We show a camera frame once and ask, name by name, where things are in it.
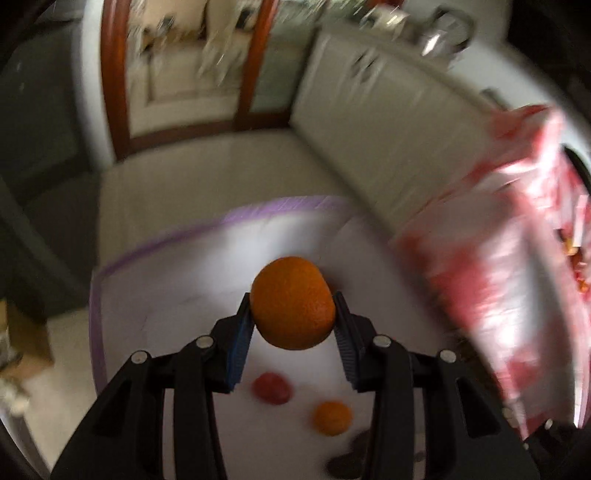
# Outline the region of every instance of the cabinet handle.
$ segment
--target cabinet handle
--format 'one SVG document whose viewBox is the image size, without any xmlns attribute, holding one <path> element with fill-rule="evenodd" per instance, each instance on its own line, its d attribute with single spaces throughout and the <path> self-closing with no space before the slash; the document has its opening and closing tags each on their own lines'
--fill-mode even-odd
<svg viewBox="0 0 591 480">
<path fill-rule="evenodd" d="M 377 57 L 374 57 L 369 63 L 368 65 L 363 69 L 363 73 L 361 74 L 361 83 L 365 83 L 367 82 L 373 73 L 373 65 L 375 63 L 375 61 L 377 60 Z"/>
<path fill-rule="evenodd" d="M 361 61 L 368 54 L 368 50 L 364 51 L 357 60 L 351 65 L 351 76 L 356 77 L 361 71 Z"/>
</svg>

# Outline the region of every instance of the white cabinet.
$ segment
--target white cabinet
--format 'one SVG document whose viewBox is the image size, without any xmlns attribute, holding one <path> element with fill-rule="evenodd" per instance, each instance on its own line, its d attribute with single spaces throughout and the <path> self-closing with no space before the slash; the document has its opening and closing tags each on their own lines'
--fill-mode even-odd
<svg viewBox="0 0 591 480">
<path fill-rule="evenodd" d="M 469 171 L 488 141 L 489 111 L 418 54 L 325 29 L 291 122 L 396 230 Z"/>
</svg>

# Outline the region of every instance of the purple trim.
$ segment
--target purple trim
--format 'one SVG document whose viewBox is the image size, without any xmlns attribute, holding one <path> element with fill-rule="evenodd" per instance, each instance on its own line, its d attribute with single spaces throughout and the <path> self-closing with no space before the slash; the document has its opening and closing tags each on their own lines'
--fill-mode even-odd
<svg viewBox="0 0 591 480">
<path fill-rule="evenodd" d="M 89 300 L 89 337 L 90 360 L 92 363 L 92 375 L 95 380 L 96 392 L 100 393 L 107 385 L 107 370 L 105 363 L 105 348 L 103 342 L 103 328 L 101 316 L 101 285 L 103 280 L 117 272 L 120 268 L 139 260 L 146 255 L 151 255 L 170 244 L 194 238 L 204 233 L 214 231 L 228 225 L 235 225 L 247 220 L 260 219 L 274 216 L 280 213 L 308 212 L 311 210 L 344 210 L 352 211 L 350 203 L 344 197 L 336 196 L 309 196 L 309 197 L 285 197 L 270 202 L 259 203 L 239 207 L 231 210 L 225 216 L 212 222 L 201 223 L 186 230 L 168 233 L 158 239 L 149 241 L 135 250 L 122 255 L 114 262 L 95 271 L 90 283 Z"/>
</svg>

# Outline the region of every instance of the orange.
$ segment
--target orange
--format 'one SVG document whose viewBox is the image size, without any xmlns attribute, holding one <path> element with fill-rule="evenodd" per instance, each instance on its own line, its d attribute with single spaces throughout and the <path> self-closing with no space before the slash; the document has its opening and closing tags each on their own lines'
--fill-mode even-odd
<svg viewBox="0 0 591 480">
<path fill-rule="evenodd" d="M 304 258 L 279 258 L 252 283 L 256 328 L 272 345 L 305 350 L 318 345 L 335 323 L 335 303 L 320 270 Z"/>
<path fill-rule="evenodd" d="M 334 437 L 346 432 L 353 421 L 351 409 L 341 401 L 325 401 L 316 407 L 312 423 L 320 433 Z"/>
</svg>

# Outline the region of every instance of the tiled floor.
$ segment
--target tiled floor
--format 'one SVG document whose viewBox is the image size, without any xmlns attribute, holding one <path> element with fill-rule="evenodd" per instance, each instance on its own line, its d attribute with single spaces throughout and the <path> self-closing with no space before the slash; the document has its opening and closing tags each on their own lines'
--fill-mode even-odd
<svg viewBox="0 0 591 480">
<path fill-rule="evenodd" d="M 105 264 L 163 232 L 276 197 L 344 194 L 291 131 L 220 135 L 138 154 L 107 171 L 100 200 Z M 87 310 L 48 323 L 56 366 L 27 382 L 32 436 L 54 465 L 95 399 Z"/>
</svg>

